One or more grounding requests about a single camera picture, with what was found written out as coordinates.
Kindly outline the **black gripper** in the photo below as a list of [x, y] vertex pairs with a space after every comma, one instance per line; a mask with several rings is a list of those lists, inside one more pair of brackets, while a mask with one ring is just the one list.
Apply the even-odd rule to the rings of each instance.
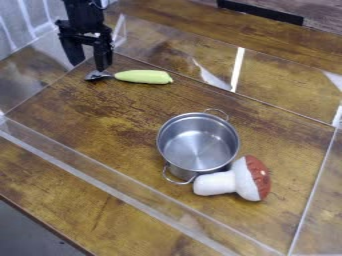
[[58, 20], [59, 39], [70, 60], [77, 66], [85, 61], [83, 44], [94, 46], [94, 59], [98, 71], [105, 71], [113, 64], [110, 32], [105, 25], [104, 11], [110, 0], [62, 0], [67, 20]]

